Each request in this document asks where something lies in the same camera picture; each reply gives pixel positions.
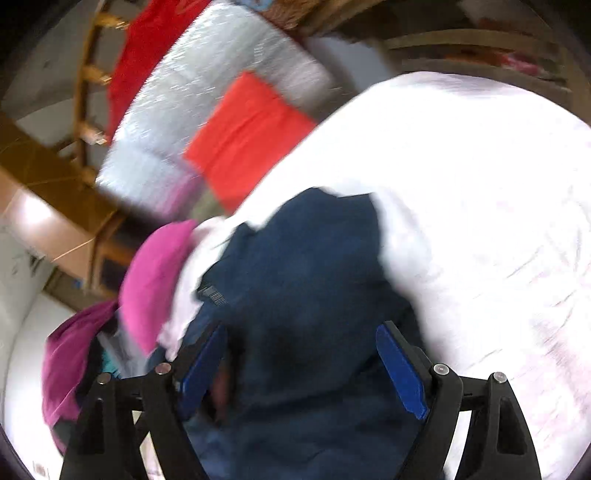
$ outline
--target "purple cloth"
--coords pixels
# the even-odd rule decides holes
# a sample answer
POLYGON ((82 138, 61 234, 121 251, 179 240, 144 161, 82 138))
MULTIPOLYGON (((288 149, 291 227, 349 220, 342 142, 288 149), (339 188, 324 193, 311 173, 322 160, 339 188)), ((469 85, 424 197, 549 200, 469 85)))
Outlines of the purple cloth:
POLYGON ((93 305, 66 320, 47 338, 41 370, 41 408, 50 428, 60 419, 78 418, 76 388, 86 372, 90 344, 116 310, 116 301, 93 305))
POLYGON ((164 322, 170 317, 180 271, 194 248, 195 220, 175 222, 156 230, 135 254, 129 266, 119 303, 125 329, 148 356, 164 322))

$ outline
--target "red cloth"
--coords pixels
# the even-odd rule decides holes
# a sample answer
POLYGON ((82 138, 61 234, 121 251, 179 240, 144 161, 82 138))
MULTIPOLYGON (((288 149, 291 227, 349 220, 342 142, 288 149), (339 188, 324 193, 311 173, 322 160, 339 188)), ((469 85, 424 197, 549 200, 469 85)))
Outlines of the red cloth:
POLYGON ((287 105, 271 86, 243 72, 192 140, 185 158, 233 213, 315 127, 313 120, 287 105))
POLYGON ((131 22, 109 85, 109 138, 154 67, 210 1, 152 0, 131 22))

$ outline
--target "bubble wrap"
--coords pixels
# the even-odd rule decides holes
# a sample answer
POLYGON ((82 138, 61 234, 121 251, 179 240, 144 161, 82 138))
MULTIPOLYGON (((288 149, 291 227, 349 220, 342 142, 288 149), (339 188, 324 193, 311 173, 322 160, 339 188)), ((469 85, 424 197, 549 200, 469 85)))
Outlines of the bubble wrap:
POLYGON ((254 71, 291 105, 322 120, 350 95, 256 13, 213 1, 160 61, 125 114, 97 185, 136 215, 186 217, 204 189, 183 151, 238 75, 254 71))

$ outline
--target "silver bolt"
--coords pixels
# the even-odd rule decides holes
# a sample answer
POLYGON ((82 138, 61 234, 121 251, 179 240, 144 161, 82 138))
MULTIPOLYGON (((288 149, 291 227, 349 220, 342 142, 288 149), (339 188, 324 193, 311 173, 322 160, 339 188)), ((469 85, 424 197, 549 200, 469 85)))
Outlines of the silver bolt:
POLYGON ((433 371, 438 375, 447 375, 449 373, 449 367, 445 364, 437 364, 433 367, 433 371))
POLYGON ((171 367, 170 364, 162 362, 161 364, 156 365, 156 368, 154 370, 158 375, 166 375, 168 372, 172 370, 172 368, 173 367, 171 367))
POLYGON ((113 378, 113 377, 111 376, 110 373, 102 372, 98 377, 96 377, 96 381, 100 385, 106 385, 107 383, 109 383, 111 381, 111 378, 113 378))
POLYGON ((497 383, 505 383, 507 381, 507 376, 503 372, 493 373, 492 378, 494 378, 497 383))

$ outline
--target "black cloth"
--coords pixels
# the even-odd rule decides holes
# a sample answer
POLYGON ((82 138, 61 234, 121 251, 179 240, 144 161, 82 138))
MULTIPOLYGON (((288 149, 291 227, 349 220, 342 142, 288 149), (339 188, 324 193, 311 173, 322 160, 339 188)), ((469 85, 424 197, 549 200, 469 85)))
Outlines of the black cloth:
MULTIPOLYGON (((239 226, 204 275, 198 291, 213 287, 225 302, 206 300, 183 343, 213 319, 228 328, 238 360, 236 398, 222 430, 231 479, 384 480, 397 473, 420 422, 394 391, 375 330, 392 320, 411 344, 422 342, 411 305, 384 277, 379 249, 367 195, 310 189, 260 231, 239 226)), ((206 457, 207 433, 187 431, 206 457)))

